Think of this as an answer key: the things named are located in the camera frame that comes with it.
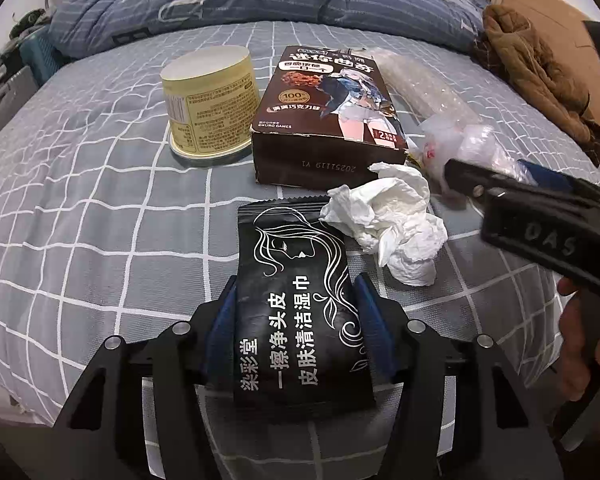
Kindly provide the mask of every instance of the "brown box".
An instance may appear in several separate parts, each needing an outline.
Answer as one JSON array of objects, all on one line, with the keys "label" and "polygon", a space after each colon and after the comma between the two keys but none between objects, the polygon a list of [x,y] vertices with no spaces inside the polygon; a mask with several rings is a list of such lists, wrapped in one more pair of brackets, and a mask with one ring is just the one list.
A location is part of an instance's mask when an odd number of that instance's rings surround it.
[{"label": "brown box", "polygon": [[251,123],[256,180],[360,186],[374,162],[403,164],[406,138],[375,62],[288,46]]}]

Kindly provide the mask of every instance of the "bed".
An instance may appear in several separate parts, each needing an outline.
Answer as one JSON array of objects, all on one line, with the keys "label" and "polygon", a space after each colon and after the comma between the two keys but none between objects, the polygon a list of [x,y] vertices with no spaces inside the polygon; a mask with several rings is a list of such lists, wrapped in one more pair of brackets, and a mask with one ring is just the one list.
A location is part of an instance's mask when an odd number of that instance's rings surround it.
[{"label": "bed", "polygon": [[[250,155],[195,168],[171,153],[159,72],[186,52],[248,47],[263,92],[289,44],[386,48],[442,78],[496,127],[512,156],[600,184],[600,170],[566,134],[468,56],[373,28],[269,20],[179,27],[55,74],[0,133],[0,384],[51,424],[104,338],[151,338],[219,295],[237,270],[241,204],[315,194],[257,184]],[[421,118],[392,99],[420,144]],[[490,334],[531,384],[559,350],[554,275],[482,243],[471,202],[431,203],[449,234],[434,285],[402,285],[348,240],[352,278],[368,272],[383,296],[442,335]],[[199,395],[225,478],[357,479],[378,469],[400,390],[376,382],[375,410],[300,425],[239,420],[222,388]],[[453,398],[449,379],[440,452],[452,446]],[[149,381],[144,401],[150,465],[163,476]],[[355,442],[342,439],[351,433]]]}]

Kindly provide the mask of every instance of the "crumpled tissue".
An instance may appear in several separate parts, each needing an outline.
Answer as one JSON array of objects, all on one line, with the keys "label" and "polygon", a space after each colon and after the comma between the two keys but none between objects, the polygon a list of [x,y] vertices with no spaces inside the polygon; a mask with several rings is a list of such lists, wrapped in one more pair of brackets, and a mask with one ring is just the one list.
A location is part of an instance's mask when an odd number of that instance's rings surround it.
[{"label": "crumpled tissue", "polygon": [[365,254],[378,254],[396,280],[432,285],[433,258],[446,242],[441,218],[427,213],[429,184],[416,168],[376,162],[369,170],[378,179],[354,189],[328,191],[331,199],[320,219],[355,238]]}]

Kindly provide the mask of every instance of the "black sachet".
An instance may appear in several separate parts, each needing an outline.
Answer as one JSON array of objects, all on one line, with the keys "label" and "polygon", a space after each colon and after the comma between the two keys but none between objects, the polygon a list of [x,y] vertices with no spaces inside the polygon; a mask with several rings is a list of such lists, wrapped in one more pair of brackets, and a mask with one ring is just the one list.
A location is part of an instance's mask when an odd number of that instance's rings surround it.
[{"label": "black sachet", "polygon": [[238,209],[234,399],[294,420],[370,408],[374,396],[342,234],[328,197]]}]

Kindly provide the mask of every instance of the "silver bolt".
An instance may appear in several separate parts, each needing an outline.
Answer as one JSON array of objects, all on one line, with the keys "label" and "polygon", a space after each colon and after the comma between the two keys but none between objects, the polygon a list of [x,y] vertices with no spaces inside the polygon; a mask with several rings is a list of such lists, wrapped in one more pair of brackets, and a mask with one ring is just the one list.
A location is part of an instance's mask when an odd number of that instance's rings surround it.
[{"label": "silver bolt", "polygon": [[120,346],[120,343],[122,343],[122,339],[117,335],[113,335],[104,342],[104,348],[107,350],[115,350]]},{"label": "silver bolt", "polygon": [[175,335],[183,335],[186,334],[189,330],[191,330],[191,325],[186,321],[180,321],[171,327],[173,333]]},{"label": "silver bolt", "polygon": [[482,348],[491,348],[493,346],[493,339],[486,334],[480,334],[478,336],[478,345]]},{"label": "silver bolt", "polygon": [[426,325],[419,319],[412,319],[407,323],[407,328],[415,334],[421,334],[425,331]]}]

